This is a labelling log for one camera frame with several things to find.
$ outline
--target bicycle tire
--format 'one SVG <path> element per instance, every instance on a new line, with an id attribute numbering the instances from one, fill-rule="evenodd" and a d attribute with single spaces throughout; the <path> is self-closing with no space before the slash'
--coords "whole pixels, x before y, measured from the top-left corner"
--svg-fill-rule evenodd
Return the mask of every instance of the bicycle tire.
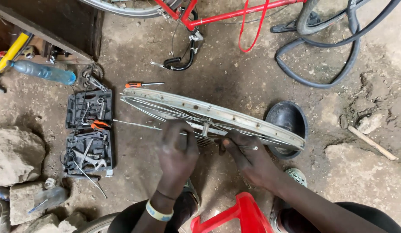
<path id="1" fill-rule="evenodd" d="M 109 227 L 111 222 L 114 220 L 114 218 L 119 213 L 120 212 L 112 213 L 112 214 L 108 214 L 103 217 L 100 217 L 98 219 L 95 219 L 95 220 L 81 226 L 79 229 L 74 230 L 73 233 L 98 233 L 99 231 L 103 230 L 104 228 Z"/>
<path id="2" fill-rule="evenodd" d="M 176 94 L 165 93 L 157 90 L 150 90 L 146 88 L 125 88 L 124 95 L 120 97 L 131 106 L 142 111 L 141 105 L 138 101 L 133 102 L 133 99 L 150 101 L 150 103 L 162 104 L 174 109 L 183 110 L 198 114 L 207 118 L 211 118 L 226 124 L 233 125 L 255 133 L 255 135 L 264 135 L 271 140 L 263 140 L 261 142 L 265 145 L 276 146 L 279 148 L 290 149 L 294 151 L 304 151 L 305 139 L 300 136 L 285 130 L 279 126 L 257 119 L 255 117 L 242 114 L 218 105 L 210 104 L 207 102 L 199 101 L 192 98 L 183 97 Z M 164 112 L 156 112 L 154 109 L 145 109 L 144 113 L 162 116 L 165 119 L 176 119 L 175 117 L 166 116 Z M 201 129 L 200 125 L 189 123 L 195 129 Z M 226 131 L 217 132 L 208 128 L 208 132 L 225 135 Z"/>
<path id="3" fill-rule="evenodd" d="M 370 0 L 358 0 L 356 3 L 356 9 L 360 8 L 369 1 Z M 303 4 L 303 8 L 301 9 L 296 24 L 297 32 L 300 33 L 300 35 L 309 35 L 319 32 L 322 29 L 325 29 L 326 27 L 337 23 L 339 20 L 342 20 L 344 17 L 347 16 L 346 8 L 337 13 L 335 16 L 331 17 L 330 19 L 324 20 L 323 22 L 317 24 L 309 25 L 307 24 L 307 20 L 318 2 L 319 0 L 307 0 L 307 2 Z"/>
<path id="4" fill-rule="evenodd" d="M 110 12 L 113 14 L 117 14 L 120 16 L 130 17 L 130 18 L 138 18 L 138 19 L 149 19 L 159 17 L 161 14 L 157 12 L 157 10 L 161 9 L 159 5 L 155 5 L 150 8 L 135 8 L 139 10 L 135 10 L 135 12 L 130 11 L 131 8 L 123 8 L 114 6 L 114 4 L 110 4 L 104 1 L 99 0 L 79 0 L 87 5 L 90 5 L 99 10 Z M 175 10 L 180 4 L 182 0 L 166 0 L 167 5 Z"/>

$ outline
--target dirt floor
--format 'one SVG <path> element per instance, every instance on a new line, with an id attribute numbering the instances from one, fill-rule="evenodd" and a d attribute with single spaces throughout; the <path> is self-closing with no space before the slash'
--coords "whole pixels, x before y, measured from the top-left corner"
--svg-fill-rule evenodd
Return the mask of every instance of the dirt floor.
<path id="1" fill-rule="evenodd" d="M 250 4 L 261 2 L 252 0 Z M 322 16 L 332 15 L 345 8 L 346 2 L 322 2 L 317 12 Z M 372 0 L 359 9 L 362 26 L 387 3 Z M 236 0 L 214 4 L 203 0 L 197 9 L 200 17 L 207 17 L 240 9 L 243 5 Z M 270 27 L 295 19 L 300 9 L 301 4 L 291 5 L 266 19 L 255 47 L 248 53 L 239 50 L 237 45 L 240 25 L 201 26 L 204 44 L 193 66 L 184 72 L 150 65 L 150 61 L 161 63 L 171 57 L 168 53 L 172 50 L 176 22 L 163 17 L 144 20 L 105 14 L 99 63 L 105 69 L 106 84 L 115 93 L 115 118 L 140 124 L 152 120 L 119 101 L 124 84 L 132 80 L 166 82 L 151 88 L 210 102 L 259 119 L 265 119 L 275 103 L 293 101 L 307 117 L 309 136 L 305 152 L 295 159 L 274 159 L 280 168 L 301 169 L 307 176 L 308 188 L 332 202 L 373 206 L 401 225 L 401 3 L 384 22 L 363 37 L 356 66 L 344 81 L 328 90 L 294 82 L 274 60 L 276 50 L 299 35 L 294 32 L 272 34 Z M 253 14 L 247 20 L 259 17 L 259 13 Z M 251 44 L 257 27 L 257 22 L 245 25 L 243 48 Z M 180 25 L 174 38 L 175 54 L 182 55 L 186 50 L 187 36 L 186 29 Z M 310 37 L 333 42 L 343 36 L 349 36 L 345 20 Z M 300 75 L 317 82 L 329 82 L 341 70 L 349 52 L 350 45 L 333 49 L 300 45 L 283 58 Z M 59 156 L 69 134 L 64 121 L 72 88 L 16 72 L 7 73 L 1 83 L 8 92 L 0 94 L 0 127 L 22 125 L 40 135 L 47 142 L 48 151 L 42 178 L 56 178 L 61 170 Z M 372 113 L 381 113 L 384 118 L 381 127 L 368 136 L 399 157 L 398 161 L 389 161 L 340 127 L 340 116 L 344 116 L 349 125 L 357 126 L 360 119 Z M 154 192 L 161 170 L 153 148 L 160 134 L 120 123 L 114 124 L 114 132 L 117 166 L 113 177 L 103 177 L 100 181 L 108 199 L 88 181 L 75 181 L 70 199 L 51 210 L 61 220 L 75 210 L 93 220 L 122 211 Z M 219 157 L 216 147 L 201 150 L 191 179 L 202 200 L 200 215 L 203 220 L 232 206 L 235 195 L 242 191 L 252 193 L 260 209 L 269 216 L 271 193 L 255 187 L 248 189 L 249 184 L 239 175 L 231 157 Z M 182 232 L 190 232 L 189 222 L 183 225 Z M 216 233 L 237 231 L 236 221 L 214 230 Z"/>

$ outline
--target red plastic stool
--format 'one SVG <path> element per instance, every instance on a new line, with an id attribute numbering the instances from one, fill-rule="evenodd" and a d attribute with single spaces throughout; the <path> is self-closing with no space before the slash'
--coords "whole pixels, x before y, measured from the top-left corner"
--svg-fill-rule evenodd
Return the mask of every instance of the red plastic stool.
<path id="1" fill-rule="evenodd" d="M 237 203 L 224 212 L 217 214 L 213 218 L 200 222 L 200 216 L 194 218 L 191 222 L 192 233 L 207 233 L 218 226 L 237 218 L 241 224 L 241 232 L 273 233 L 273 229 L 258 208 L 254 198 L 247 192 L 237 195 Z"/>

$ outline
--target black plastic tool case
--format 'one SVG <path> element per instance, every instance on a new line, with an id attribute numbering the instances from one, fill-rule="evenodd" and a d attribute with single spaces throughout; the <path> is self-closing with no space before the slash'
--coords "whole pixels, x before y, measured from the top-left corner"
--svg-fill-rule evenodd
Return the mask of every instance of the black plastic tool case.
<path id="1" fill-rule="evenodd" d="M 100 104 L 97 103 L 98 98 L 104 98 L 105 102 L 105 114 L 102 121 L 111 122 L 113 120 L 113 112 L 111 106 L 113 105 L 113 94 L 111 90 L 103 92 L 101 90 L 88 91 L 87 95 L 84 96 L 85 92 L 70 95 L 68 97 L 67 104 L 67 118 L 65 120 L 65 127 L 67 129 L 75 129 L 78 121 L 77 129 L 88 129 L 90 125 L 82 125 L 81 117 L 84 115 L 87 107 L 87 102 L 90 103 L 88 112 L 84 116 L 84 121 L 87 119 L 98 119 Z"/>
<path id="2" fill-rule="evenodd" d="M 107 135 L 107 149 L 105 149 L 105 145 L 103 142 L 103 137 L 104 135 Z M 112 137 L 113 135 L 111 134 L 111 131 L 109 130 L 104 130 L 102 132 L 96 131 L 96 132 L 90 132 L 90 133 L 84 133 L 84 134 L 77 134 L 73 138 L 73 134 L 70 134 L 66 138 L 66 143 L 67 143 L 67 151 L 69 151 L 71 148 L 79 151 L 81 153 L 84 153 L 85 149 L 87 148 L 88 143 L 90 142 L 91 139 L 94 139 L 89 150 L 88 154 L 100 154 L 101 157 L 93 159 L 98 160 L 98 159 L 104 159 L 107 163 L 107 167 L 101 166 L 97 171 L 105 171 L 105 170 L 111 170 L 115 167 L 115 161 L 114 161 L 114 156 L 113 156 L 113 151 L 112 151 Z M 81 161 L 81 158 L 77 158 L 76 163 L 79 164 Z M 67 164 L 69 167 L 68 173 L 69 174 L 81 174 L 81 171 L 78 169 L 78 167 L 74 164 L 73 161 L 68 161 Z M 83 171 L 84 172 L 95 172 L 96 170 L 94 169 L 94 165 L 91 163 L 84 161 L 83 163 Z"/>

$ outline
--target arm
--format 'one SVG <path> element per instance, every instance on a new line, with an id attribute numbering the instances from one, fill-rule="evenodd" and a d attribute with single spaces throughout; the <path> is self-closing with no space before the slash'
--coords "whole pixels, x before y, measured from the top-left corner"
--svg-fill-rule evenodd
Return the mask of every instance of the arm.
<path id="1" fill-rule="evenodd" d="M 252 184 L 282 198 L 321 232 L 385 232 L 358 215 L 313 193 L 280 171 L 257 137 L 246 136 L 236 130 L 231 130 L 225 137 L 227 138 L 223 140 L 223 145 L 234 158 L 238 169 Z M 258 150 L 242 152 L 237 145 L 258 146 Z"/>
<path id="2" fill-rule="evenodd" d="M 186 132 L 187 136 L 184 138 L 181 132 Z M 170 214 L 199 157 L 192 127 L 185 121 L 167 121 L 162 141 L 156 150 L 163 175 L 148 202 L 158 212 Z M 166 224 L 144 211 L 132 233 L 164 232 Z"/>

